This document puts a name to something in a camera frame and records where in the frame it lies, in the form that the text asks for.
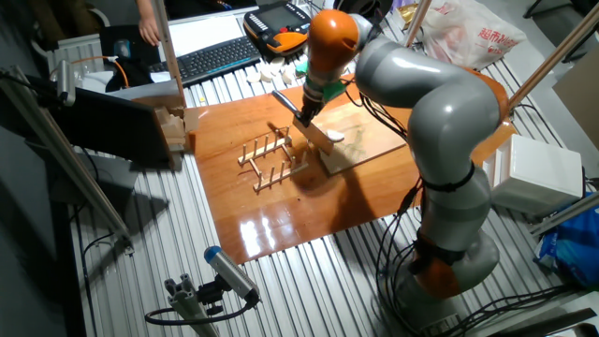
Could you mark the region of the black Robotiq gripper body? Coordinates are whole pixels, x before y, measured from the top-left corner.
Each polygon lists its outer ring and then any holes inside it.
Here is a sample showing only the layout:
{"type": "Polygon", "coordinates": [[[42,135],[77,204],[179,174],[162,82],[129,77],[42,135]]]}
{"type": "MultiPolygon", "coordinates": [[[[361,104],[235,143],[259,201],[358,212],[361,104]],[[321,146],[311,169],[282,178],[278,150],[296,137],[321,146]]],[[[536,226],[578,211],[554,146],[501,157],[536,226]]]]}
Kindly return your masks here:
{"type": "Polygon", "coordinates": [[[299,119],[303,117],[306,122],[308,118],[314,118],[324,107],[324,102],[321,98],[313,98],[309,95],[302,97],[302,104],[299,119]]]}

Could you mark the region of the person's hand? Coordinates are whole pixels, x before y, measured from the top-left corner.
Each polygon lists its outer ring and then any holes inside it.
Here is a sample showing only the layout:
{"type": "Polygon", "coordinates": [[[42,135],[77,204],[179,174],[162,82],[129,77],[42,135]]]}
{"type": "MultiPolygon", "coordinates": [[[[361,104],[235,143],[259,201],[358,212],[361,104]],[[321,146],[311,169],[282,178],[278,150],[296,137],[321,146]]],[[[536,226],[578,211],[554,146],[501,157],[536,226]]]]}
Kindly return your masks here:
{"type": "Polygon", "coordinates": [[[149,45],[157,47],[160,42],[160,36],[156,20],[154,17],[142,16],[139,20],[139,34],[141,38],[149,45]]]}

